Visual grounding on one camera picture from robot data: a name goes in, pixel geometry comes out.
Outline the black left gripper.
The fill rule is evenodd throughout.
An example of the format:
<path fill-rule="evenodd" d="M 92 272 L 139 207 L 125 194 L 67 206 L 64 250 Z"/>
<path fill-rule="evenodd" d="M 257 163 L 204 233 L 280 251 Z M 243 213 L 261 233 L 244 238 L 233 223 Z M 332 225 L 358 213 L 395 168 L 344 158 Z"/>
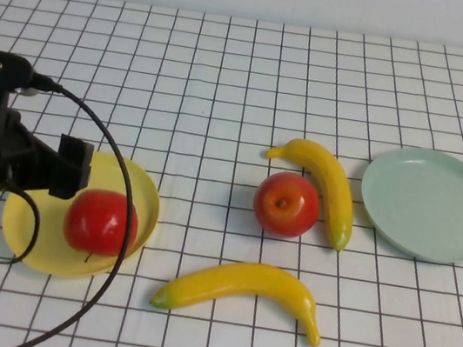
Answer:
<path fill-rule="evenodd" d="M 62 134 L 56 154 L 25 128 L 19 111 L 8 107 L 8 97 L 0 90 L 0 183 L 49 189 L 52 197 L 63 200 L 75 197 L 88 186 L 94 146 Z"/>

